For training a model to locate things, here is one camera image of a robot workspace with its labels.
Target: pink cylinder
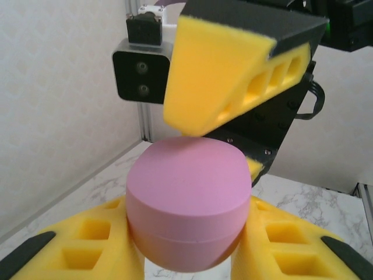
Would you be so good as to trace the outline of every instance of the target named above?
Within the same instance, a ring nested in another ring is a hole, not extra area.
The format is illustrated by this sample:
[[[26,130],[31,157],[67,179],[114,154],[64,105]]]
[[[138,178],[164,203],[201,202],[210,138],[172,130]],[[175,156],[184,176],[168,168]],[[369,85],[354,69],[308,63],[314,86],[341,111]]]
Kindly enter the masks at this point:
[[[247,161],[232,145],[185,136],[156,142],[127,178],[133,240],[145,257],[168,270],[209,269],[235,249],[250,195]]]

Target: marble surface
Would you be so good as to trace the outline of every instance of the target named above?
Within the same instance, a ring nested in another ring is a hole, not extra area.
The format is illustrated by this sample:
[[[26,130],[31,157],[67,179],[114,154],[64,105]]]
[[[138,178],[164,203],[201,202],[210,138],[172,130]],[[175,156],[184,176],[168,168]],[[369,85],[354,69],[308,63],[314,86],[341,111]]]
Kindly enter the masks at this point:
[[[40,229],[125,194],[129,169],[149,145],[147,142],[140,143],[0,244],[0,259]],[[265,175],[259,180],[253,195],[339,235],[373,263],[373,246],[363,203],[359,198],[271,175]],[[167,271],[146,261],[145,273],[146,280],[224,280],[230,279],[230,260],[195,274]]]

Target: yellow foam gripper pad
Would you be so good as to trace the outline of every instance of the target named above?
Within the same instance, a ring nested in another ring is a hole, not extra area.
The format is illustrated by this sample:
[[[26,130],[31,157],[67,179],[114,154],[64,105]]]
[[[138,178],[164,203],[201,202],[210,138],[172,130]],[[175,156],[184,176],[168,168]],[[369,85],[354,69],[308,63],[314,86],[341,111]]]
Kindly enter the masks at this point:
[[[55,232],[12,280],[144,280],[126,220],[125,197],[56,223]]]
[[[252,197],[232,280],[358,280],[321,240],[335,234]]]
[[[164,121],[202,136],[294,86],[326,23],[244,1],[189,0],[177,23]]]
[[[54,238],[11,280],[144,280],[144,258],[131,241],[124,196],[40,234],[51,232]],[[340,240],[251,197],[248,220],[231,256],[231,280],[358,280],[321,240],[325,236]]]
[[[259,173],[263,170],[264,166],[260,162],[250,159],[249,157],[246,157],[246,161],[249,165],[251,181],[254,182],[255,179],[259,176]]]

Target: textured wallpaper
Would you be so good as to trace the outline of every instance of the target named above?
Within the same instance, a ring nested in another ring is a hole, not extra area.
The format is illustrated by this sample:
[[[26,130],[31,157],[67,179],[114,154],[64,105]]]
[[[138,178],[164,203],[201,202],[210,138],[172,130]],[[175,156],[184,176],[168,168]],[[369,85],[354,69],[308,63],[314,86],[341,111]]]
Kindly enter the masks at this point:
[[[171,22],[182,7],[168,7]],[[293,122],[270,173],[347,193],[358,181],[373,185],[373,48],[347,53],[318,47],[314,59],[324,108],[313,120]],[[309,93],[299,113],[313,105]],[[162,109],[151,106],[155,140],[179,135],[163,122]]]
[[[0,237],[139,140],[111,63],[124,6],[2,1]]]

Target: container lid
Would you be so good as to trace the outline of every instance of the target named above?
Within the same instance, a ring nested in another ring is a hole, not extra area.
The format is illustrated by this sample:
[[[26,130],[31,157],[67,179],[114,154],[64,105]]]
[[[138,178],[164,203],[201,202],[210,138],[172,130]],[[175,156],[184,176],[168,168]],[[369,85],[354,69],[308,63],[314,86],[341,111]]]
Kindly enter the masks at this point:
[[[131,168],[127,215],[148,234],[206,242],[242,229],[250,195],[240,150],[210,138],[174,137],[152,144]]]

